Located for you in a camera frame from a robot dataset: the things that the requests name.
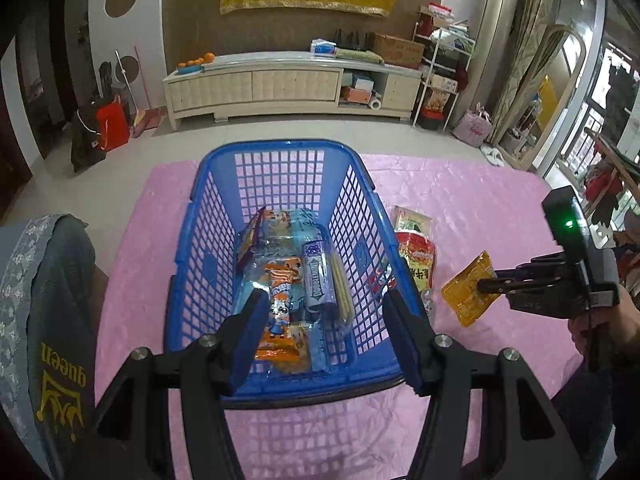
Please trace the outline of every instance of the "tiled floor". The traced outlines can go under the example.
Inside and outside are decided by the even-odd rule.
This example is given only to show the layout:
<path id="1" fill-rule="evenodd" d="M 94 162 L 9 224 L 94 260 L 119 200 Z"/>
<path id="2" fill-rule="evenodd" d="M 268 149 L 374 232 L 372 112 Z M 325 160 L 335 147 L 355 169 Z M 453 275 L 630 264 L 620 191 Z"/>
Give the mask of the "tiled floor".
<path id="1" fill-rule="evenodd" d="M 72 213 L 89 225 L 97 264 L 107 274 L 151 169 L 176 160 L 199 160 L 210 150 L 235 140 L 324 137 L 360 153 L 464 158 L 487 163 L 479 150 L 449 135 L 429 133 L 397 120 L 341 120 L 325 116 L 253 118 L 214 124 L 209 116 L 185 120 L 179 132 L 168 121 L 155 131 L 112 152 L 80 174 L 69 159 L 70 143 L 55 149 L 36 168 L 6 222 L 46 213 Z"/>

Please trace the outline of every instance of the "red box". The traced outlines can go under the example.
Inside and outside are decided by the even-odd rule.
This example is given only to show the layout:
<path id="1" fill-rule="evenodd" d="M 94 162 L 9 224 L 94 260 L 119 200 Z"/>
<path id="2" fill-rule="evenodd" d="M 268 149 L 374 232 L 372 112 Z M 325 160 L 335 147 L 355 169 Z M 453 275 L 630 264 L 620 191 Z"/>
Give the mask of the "red box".
<path id="1" fill-rule="evenodd" d="M 366 90 L 356 90 L 350 86 L 343 86 L 340 91 L 340 97 L 346 99 L 350 103 L 360 103 L 363 105 L 369 104 L 371 99 L 371 92 Z"/>

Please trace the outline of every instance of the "yellow snack packet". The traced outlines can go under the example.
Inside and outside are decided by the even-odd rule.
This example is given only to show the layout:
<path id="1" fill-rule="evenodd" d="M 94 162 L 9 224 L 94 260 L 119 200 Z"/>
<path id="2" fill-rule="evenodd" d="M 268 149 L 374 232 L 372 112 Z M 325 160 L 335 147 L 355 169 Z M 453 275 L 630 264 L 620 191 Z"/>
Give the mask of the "yellow snack packet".
<path id="1" fill-rule="evenodd" d="M 460 325 L 468 327 L 478 319 L 500 294 L 481 294 L 478 281 L 496 278 L 494 266 L 486 251 L 483 251 L 468 267 L 442 287 L 442 297 L 458 316 Z"/>

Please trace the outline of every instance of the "cabinet drawer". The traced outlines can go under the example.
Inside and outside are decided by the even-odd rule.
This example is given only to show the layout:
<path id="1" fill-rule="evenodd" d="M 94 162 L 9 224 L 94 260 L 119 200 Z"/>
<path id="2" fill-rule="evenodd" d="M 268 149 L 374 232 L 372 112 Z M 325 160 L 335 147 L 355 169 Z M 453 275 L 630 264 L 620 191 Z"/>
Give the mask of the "cabinet drawer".
<path id="1" fill-rule="evenodd" d="M 169 84 L 174 111 L 251 101 L 251 72 L 203 75 Z"/>
<path id="2" fill-rule="evenodd" d="M 256 70 L 254 101 L 334 101 L 339 72 L 327 70 Z"/>
<path id="3" fill-rule="evenodd" d="M 418 78 L 390 74 L 382 96 L 382 107 L 391 110 L 413 110 L 419 86 Z"/>

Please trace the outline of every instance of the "red bag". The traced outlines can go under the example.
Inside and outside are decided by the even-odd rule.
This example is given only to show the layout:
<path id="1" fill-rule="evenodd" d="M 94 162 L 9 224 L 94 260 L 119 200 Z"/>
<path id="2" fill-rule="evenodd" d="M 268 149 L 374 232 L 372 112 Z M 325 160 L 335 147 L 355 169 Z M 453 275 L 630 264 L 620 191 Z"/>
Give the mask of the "red bag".
<path id="1" fill-rule="evenodd" d="M 100 148 L 105 152 L 129 142 L 129 126 L 119 102 L 99 108 L 95 118 L 100 126 Z"/>

